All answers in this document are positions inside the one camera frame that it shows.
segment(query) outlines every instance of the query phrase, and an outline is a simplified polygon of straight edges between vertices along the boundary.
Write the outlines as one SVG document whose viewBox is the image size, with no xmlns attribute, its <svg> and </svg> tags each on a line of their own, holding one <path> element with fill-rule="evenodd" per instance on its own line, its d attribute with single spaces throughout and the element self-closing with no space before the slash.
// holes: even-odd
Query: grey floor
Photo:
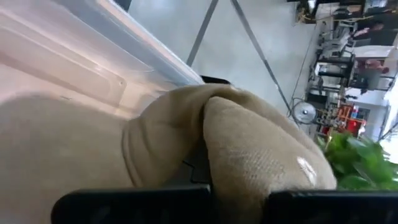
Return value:
<svg viewBox="0 0 398 224">
<path fill-rule="evenodd" d="M 129 13 L 187 61 L 212 3 L 216 7 L 192 63 L 194 71 L 227 79 L 270 102 L 280 112 L 288 112 L 291 99 L 302 97 L 307 86 L 308 67 L 315 49 L 312 37 L 317 33 L 315 25 L 295 23 L 294 3 L 132 0 Z M 258 41 L 257 50 L 248 26 L 244 26 L 245 19 Z"/>
</svg>

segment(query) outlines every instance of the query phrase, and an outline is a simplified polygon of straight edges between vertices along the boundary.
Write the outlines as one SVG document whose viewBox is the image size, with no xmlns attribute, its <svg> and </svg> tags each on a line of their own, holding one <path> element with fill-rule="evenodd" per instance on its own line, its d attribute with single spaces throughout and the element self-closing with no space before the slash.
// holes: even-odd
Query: green plant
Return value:
<svg viewBox="0 0 398 224">
<path fill-rule="evenodd" d="M 349 133 L 332 135 L 328 144 L 318 138 L 338 182 L 338 189 L 398 189 L 398 164 L 389 162 L 378 142 L 356 139 Z"/>
</svg>

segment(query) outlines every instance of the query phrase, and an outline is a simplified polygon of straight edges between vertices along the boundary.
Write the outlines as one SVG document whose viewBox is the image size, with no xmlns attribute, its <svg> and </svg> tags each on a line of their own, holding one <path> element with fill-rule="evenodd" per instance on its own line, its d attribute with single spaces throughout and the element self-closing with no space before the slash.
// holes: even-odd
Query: transparent plastic container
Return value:
<svg viewBox="0 0 398 224">
<path fill-rule="evenodd" d="M 3 0 L 0 41 L 2 101 L 45 93 L 130 117 L 203 83 L 112 0 Z"/>
</svg>

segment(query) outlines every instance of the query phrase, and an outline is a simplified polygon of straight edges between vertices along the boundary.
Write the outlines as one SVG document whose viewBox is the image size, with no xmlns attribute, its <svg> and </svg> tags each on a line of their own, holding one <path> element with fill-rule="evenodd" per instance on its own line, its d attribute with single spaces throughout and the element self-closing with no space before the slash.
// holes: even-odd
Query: beige cloth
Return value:
<svg viewBox="0 0 398 224">
<path fill-rule="evenodd" d="M 257 96 L 229 85 L 189 86 L 153 102 L 123 134 L 133 184 L 160 187 L 204 137 L 228 223 L 257 223 L 264 198 L 294 189 L 334 189 L 321 150 Z"/>
</svg>

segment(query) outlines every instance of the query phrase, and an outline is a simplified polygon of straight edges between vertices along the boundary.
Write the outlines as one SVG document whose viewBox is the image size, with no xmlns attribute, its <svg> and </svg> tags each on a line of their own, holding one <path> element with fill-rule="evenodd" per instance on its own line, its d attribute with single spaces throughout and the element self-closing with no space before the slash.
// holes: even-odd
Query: towel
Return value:
<svg viewBox="0 0 398 224">
<path fill-rule="evenodd" d="M 163 186 L 201 139 L 225 223 L 258 223 L 272 192 L 336 187 L 323 153 L 293 122 L 221 84 L 170 91 L 128 122 L 122 150 L 132 184 Z"/>
</svg>

